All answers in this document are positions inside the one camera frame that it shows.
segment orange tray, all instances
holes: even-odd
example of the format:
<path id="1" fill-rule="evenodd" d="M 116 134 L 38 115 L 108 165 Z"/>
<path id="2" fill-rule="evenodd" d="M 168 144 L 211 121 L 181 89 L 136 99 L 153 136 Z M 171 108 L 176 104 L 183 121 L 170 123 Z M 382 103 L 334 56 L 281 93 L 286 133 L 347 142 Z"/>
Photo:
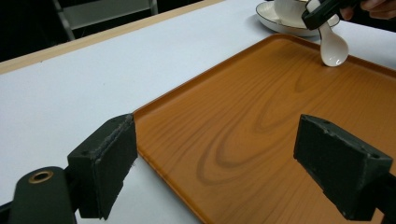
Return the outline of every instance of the orange tray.
<path id="1" fill-rule="evenodd" d="M 327 67 L 318 45 L 290 35 L 234 55 L 134 119 L 140 155 L 204 223 L 347 223 L 293 158 L 301 114 L 396 158 L 396 71 L 351 56 Z"/>

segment table surface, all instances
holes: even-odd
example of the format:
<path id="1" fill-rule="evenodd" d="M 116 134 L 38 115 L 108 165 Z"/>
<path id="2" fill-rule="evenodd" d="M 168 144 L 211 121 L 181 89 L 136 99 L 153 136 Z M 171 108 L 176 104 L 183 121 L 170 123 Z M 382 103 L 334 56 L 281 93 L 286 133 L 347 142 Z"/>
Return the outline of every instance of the table surface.
<path id="1" fill-rule="evenodd" d="M 0 63 L 0 203 L 12 200 L 16 182 L 32 170 L 66 167 L 67 154 L 106 120 L 274 34 L 256 16 L 261 2 L 208 0 Z M 344 21 L 333 30 L 351 55 L 396 69 L 395 33 Z M 199 222 L 140 158 L 107 221 Z"/>

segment black clamp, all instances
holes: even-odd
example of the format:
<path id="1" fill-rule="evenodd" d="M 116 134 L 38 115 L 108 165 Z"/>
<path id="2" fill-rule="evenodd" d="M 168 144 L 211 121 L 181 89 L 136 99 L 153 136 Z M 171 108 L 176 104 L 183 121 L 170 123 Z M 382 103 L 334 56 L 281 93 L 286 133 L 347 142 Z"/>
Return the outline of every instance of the black clamp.
<path id="1" fill-rule="evenodd" d="M 133 115 L 110 119 L 67 156 L 65 169 L 22 177 L 13 201 L 0 206 L 0 223 L 77 223 L 77 209 L 81 217 L 107 219 L 136 158 Z"/>
<path id="2" fill-rule="evenodd" d="M 294 158 L 348 220 L 396 223 L 392 158 L 325 119 L 301 115 Z"/>
<path id="3" fill-rule="evenodd" d="M 320 6 L 317 7 L 313 12 L 306 10 L 302 19 L 305 23 L 306 28 L 309 30 L 318 29 L 323 23 L 325 23 L 333 15 L 337 14 L 340 8 L 354 6 L 359 0 L 325 0 L 320 1 Z"/>

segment saucer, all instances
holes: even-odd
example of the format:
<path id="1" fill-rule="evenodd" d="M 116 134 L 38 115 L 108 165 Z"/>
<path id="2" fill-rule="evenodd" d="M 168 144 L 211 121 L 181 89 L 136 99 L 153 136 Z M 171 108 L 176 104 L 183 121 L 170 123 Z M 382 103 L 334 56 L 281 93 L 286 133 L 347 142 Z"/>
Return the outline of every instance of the saucer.
<path id="1" fill-rule="evenodd" d="M 257 15 L 260 22 L 273 31 L 281 34 L 297 35 L 297 36 L 314 36 L 319 35 L 318 30 L 308 30 L 306 27 L 295 27 L 282 24 L 280 18 L 274 11 L 274 2 L 263 2 L 256 7 Z M 338 24 L 340 18 L 337 15 L 332 16 L 328 23 L 331 27 Z"/>

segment ceramic spoon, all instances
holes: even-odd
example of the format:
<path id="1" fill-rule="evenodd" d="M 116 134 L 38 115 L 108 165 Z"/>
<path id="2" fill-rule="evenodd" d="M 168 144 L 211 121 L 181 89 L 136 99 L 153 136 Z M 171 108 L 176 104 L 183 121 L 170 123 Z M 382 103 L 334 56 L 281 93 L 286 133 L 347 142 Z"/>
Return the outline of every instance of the ceramic spoon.
<path id="1" fill-rule="evenodd" d="M 319 0 L 311 0 L 306 4 L 309 12 L 320 6 Z M 320 56 L 322 61 L 331 67 L 338 66 L 347 59 L 349 52 L 347 42 L 339 35 L 332 32 L 329 23 L 325 22 L 319 27 Z"/>

